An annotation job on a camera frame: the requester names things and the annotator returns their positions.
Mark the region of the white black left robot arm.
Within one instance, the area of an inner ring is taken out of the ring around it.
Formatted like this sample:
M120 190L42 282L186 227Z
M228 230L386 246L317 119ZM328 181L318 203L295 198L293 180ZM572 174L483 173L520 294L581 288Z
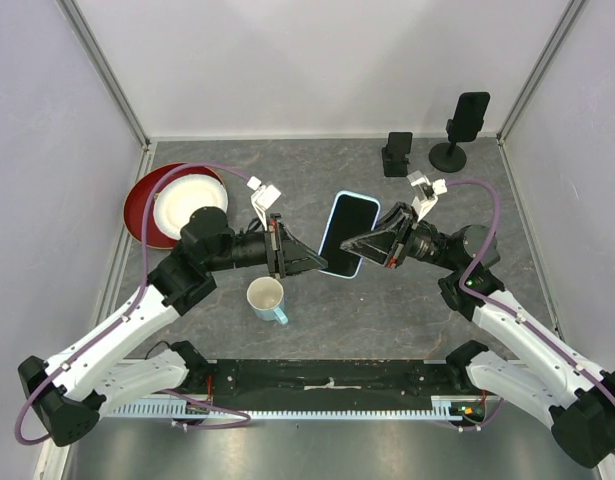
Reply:
M56 446L71 445L117 407L145 395L203 388L210 366L188 341L130 367L118 362L153 333L173 323L216 288L214 272L264 265L274 279L326 267L326 260L296 239L280 215L263 221L263 230L236 233L218 207L201 207L181 230L181 238L153 270L146 270L132 296L106 320L63 351L18 366L26 397L14 426L22 434L34 411Z

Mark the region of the black round-base phone holder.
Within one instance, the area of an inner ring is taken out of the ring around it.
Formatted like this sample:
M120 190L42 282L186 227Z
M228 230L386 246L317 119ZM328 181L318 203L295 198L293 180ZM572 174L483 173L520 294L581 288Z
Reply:
M428 159L430 164L441 172L457 173L467 162L466 153L458 146L463 142L463 133L453 119L447 121L446 132L448 141L434 145L428 154Z

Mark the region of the black folding phone stand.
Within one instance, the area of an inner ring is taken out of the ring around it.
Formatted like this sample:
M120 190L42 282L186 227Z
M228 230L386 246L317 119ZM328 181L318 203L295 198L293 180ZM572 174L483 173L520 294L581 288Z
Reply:
M412 132L390 132L381 149L383 173L387 178L406 177L413 140Z

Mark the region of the black phone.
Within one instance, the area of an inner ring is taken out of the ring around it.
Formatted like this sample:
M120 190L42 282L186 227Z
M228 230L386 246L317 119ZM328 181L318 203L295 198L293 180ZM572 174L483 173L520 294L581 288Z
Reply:
M464 92L459 96L449 133L450 142L465 143L476 139L483 128L490 99L489 92Z

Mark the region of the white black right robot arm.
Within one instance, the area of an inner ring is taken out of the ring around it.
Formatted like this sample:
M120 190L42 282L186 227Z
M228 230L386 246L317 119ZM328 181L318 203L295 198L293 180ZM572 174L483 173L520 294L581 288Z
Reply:
M500 256L487 227L468 225L445 234L399 202L372 229L344 233L340 247L389 269L413 258L447 270L438 282L446 305L523 363L516 366L469 341L446 358L444 377L452 391L475 388L503 398L542 423L583 467L615 455L615 370L564 343L492 274Z

